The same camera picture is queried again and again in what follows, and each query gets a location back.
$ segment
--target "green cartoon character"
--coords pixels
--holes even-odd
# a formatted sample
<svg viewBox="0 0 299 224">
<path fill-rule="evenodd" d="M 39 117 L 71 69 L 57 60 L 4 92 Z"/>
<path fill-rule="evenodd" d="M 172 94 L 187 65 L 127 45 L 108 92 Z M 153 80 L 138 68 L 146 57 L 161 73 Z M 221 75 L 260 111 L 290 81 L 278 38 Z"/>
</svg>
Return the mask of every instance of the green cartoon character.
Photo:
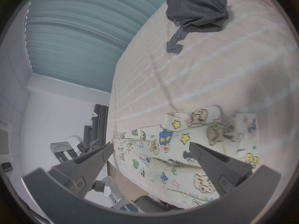
<svg viewBox="0 0 299 224">
<path fill-rule="evenodd" d="M 136 159 L 133 159 L 133 166 L 135 169 L 139 167 L 139 162 Z"/>
<path fill-rule="evenodd" d="M 137 129 L 132 130 L 132 135 L 137 136 L 138 135 L 138 131 Z"/>
</svg>

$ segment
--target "mattress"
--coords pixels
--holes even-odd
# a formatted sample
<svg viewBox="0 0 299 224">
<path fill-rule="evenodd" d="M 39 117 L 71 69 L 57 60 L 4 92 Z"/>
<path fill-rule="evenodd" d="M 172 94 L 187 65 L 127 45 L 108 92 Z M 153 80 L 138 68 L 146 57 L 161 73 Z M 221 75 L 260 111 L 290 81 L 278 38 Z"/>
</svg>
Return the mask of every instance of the mattress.
<svg viewBox="0 0 299 224">
<path fill-rule="evenodd" d="M 299 153 L 298 46 L 287 23 L 262 0 L 228 0 L 223 30 L 188 34 L 176 55 L 166 52 L 166 42 L 178 29 L 167 20 L 166 9 L 164 3 L 144 24 L 117 64 L 106 141 L 162 124 L 168 112 L 218 105 L 225 116 L 255 113 L 260 164 L 282 174 L 274 201 Z M 109 161 L 119 168 L 114 155 Z"/>
</svg>

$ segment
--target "wall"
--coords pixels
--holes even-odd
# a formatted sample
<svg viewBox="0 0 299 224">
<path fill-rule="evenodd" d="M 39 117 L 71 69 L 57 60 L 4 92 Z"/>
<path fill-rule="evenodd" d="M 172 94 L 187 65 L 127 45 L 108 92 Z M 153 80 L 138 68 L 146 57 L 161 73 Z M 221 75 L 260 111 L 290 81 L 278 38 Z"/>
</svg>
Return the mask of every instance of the wall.
<svg viewBox="0 0 299 224">
<path fill-rule="evenodd" d="M 19 11 L 0 46 L 0 118 L 12 124 L 13 172 L 9 180 L 20 198 L 37 211 L 21 182 L 24 174 L 20 157 L 21 129 L 30 96 L 26 84 L 32 75 L 24 45 L 24 21 L 28 4 Z"/>
<path fill-rule="evenodd" d="M 31 92 L 23 118 L 21 161 L 24 174 L 38 167 L 48 171 L 59 161 L 50 151 L 50 143 L 69 136 L 83 139 L 84 125 L 91 125 L 95 104 L 109 105 L 110 93 L 93 90 L 53 78 L 33 74 L 28 84 Z M 103 169 L 98 180 L 107 176 Z M 110 198 L 91 191 L 86 199 L 112 206 Z"/>
</svg>

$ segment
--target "teal curtain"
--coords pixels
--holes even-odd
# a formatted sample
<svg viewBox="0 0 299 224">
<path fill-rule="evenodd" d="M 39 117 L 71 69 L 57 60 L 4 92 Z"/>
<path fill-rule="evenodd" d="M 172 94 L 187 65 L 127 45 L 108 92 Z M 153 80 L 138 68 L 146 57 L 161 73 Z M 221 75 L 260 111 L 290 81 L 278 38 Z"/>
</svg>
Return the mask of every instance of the teal curtain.
<svg viewBox="0 0 299 224">
<path fill-rule="evenodd" d="M 25 41 L 34 73 L 111 92 L 126 47 L 166 0 L 31 0 Z"/>
</svg>

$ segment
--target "cartoon print pajamas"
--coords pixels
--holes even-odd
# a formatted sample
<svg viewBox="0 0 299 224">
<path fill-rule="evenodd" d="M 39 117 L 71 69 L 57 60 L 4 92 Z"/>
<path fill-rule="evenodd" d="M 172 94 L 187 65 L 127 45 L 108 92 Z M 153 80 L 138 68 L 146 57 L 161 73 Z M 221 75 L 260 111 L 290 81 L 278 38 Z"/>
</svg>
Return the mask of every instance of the cartoon print pajamas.
<svg viewBox="0 0 299 224">
<path fill-rule="evenodd" d="M 223 124 L 220 109 L 167 113 L 162 125 L 122 133 L 111 140 L 119 170 L 136 185 L 180 208 L 206 204 L 219 197 L 189 152 L 195 142 L 217 152 L 259 164 L 255 114 L 236 114 Z"/>
</svg>

